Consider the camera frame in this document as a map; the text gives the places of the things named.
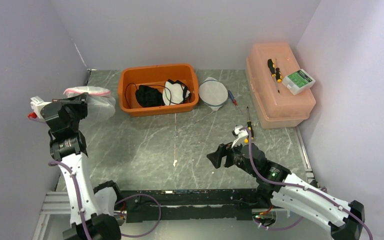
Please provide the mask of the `white mesh pink-zip laundry bag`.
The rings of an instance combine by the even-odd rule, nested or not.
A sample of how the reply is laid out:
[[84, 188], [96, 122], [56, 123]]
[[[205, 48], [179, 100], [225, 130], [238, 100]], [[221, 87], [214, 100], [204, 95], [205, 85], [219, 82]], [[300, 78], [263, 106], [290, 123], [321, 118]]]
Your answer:
[[80, 94], [87, 93], [87, 120], [95, 122], [103, 122], [111, 118], [115, 112], [116, 100], [112, 96], [111, 91], [107, 88], [98, 86], [76, 86], [67, 88], [63, 94], [75, 97]]

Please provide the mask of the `white mesh blue-zip laundry bag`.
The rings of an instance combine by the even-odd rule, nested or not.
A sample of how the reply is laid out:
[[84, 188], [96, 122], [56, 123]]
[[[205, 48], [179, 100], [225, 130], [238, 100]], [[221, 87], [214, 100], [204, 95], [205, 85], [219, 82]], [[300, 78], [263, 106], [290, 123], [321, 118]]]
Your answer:
[[228, 100], [225, 85], [213, 77], [207, 77], [199, 85], [199, 98], [213, 111], [218, 111]]

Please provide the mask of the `black white bra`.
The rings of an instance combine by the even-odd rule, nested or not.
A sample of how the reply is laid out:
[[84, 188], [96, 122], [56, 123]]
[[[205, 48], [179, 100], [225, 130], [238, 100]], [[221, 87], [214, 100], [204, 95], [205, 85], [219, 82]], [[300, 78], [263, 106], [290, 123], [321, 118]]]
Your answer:
[[185, 104], [191, 98], [189, 87], [179, 80], [168, 79], [164, 84], [137, 85], [128, 83], [125, 93], [133, 89], [132, 96], [142, 108]]

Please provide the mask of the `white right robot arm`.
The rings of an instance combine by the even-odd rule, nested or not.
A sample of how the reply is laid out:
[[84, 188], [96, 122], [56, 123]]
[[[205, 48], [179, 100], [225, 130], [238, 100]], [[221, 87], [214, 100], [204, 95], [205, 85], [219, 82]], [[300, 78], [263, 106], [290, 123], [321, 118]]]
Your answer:
[[255, 144], [220, 144], [206, 156], [215, 168], [236, 166], [256, 179], [256, 203], [287, 209], [330, 233], [334, 240], [358, 240], [365, 222], [364, 205], [347, 202], [310, 185], [288, 168], [266, 158]]

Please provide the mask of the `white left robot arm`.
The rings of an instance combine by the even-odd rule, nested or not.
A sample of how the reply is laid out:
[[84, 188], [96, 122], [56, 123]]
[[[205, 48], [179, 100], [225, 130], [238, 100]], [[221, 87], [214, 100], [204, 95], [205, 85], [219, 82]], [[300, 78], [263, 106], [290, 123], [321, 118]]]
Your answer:
[[40, 110], [48, 125], [49, 166], [59, 167], [70, 204], [70, 228], [65, 240], [120, 240], [121, 230], [114, 210], [124, 203], [117, 184], [108, 181], [92, 187], [87, 143], [79, 129], [88, 116], [89, 95], [54, 99]]

